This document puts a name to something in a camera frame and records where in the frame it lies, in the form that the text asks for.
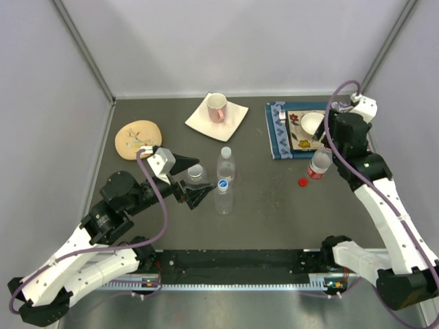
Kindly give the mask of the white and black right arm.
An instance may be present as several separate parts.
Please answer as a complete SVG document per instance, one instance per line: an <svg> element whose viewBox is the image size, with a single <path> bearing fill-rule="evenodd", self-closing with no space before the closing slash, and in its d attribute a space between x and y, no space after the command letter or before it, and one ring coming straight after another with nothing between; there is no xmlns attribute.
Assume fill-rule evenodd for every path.
<svg viewBox="0 0 439 329"><path fill-rule="evenodd" d="M339 175L367 210L388 255L337 236L320 254L320 263L328 271L341 266L353 270L371 283L388 308L401 310L438 296L438 257L414 227L387 163L368 149L371 127L360 114L329 110L315 136L331 148Z"/></svg>

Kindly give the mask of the clear bottle with red label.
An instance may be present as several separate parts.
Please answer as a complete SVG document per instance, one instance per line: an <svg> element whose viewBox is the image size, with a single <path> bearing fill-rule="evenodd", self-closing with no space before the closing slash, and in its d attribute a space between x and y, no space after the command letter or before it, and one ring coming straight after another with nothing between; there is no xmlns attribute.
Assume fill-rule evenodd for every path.
<svg viewBox="0 0 439 329"><path fill-rule="evenodd" d="M314 155L307 166L307 179L311 181L321 180L332 164L332 150L328 147L319 148L314 152Z"/></svg>

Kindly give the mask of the clear bottle with white cap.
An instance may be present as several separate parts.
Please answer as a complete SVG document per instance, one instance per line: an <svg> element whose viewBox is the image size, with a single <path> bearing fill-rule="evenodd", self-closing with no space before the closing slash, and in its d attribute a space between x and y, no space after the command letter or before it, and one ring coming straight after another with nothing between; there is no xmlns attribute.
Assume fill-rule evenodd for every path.
<svg viewBox="0 0 439 329"><path fill-rule="evenodd" d="M217 161L217 178L226 180L231 185L235 181L235 174L236 164L232 149L223 147Z"/></svg>

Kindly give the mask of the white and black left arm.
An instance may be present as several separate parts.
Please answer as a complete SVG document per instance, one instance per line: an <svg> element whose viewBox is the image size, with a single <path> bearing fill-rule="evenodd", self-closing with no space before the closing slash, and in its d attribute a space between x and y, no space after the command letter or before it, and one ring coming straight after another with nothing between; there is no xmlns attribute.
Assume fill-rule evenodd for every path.
<svg viewBox="0 0 439 329"><path fill-rule="evenodd" d="M173 179L199 163L197 158L173 154L159 147L142 162L137 162L145 175L139 183L127 171L112 174L100 189L102 200L80 221L73 234L41 267L23 278L8 282L11 293L10 312L26 324L44 328L64 317L84 296L127 273L149 271L156 262L153 243L161 239L169 224L165 198L190 209L215 189L214 183L189 184ZM116 245L133 227L131 217L160 204L163 227L152 238L138 236L124 245Z"/></svg>

